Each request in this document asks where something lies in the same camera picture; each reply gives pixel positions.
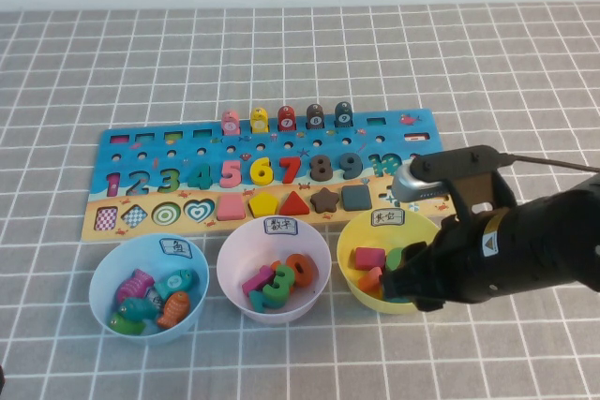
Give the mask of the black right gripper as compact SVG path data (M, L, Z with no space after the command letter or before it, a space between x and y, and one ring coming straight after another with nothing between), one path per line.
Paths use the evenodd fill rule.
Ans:
M430 312L544 288L546 209L534 200L480 215L467 230L446 218L430 242L406 246L397 270L382 275L384 296L416 299L418 310Z

